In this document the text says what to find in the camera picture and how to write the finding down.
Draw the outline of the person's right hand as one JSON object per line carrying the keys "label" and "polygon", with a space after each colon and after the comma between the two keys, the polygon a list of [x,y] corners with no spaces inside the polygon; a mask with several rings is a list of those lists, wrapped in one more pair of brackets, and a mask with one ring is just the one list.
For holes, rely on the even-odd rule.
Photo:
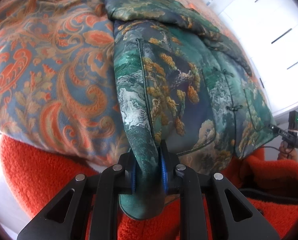
{"label": "person's right hand", "polygon": [[277,160],[293,160],[298,163],[298,153],[295,148],[288,148],[288,144],[282,141],[278,148],[279,154]]}

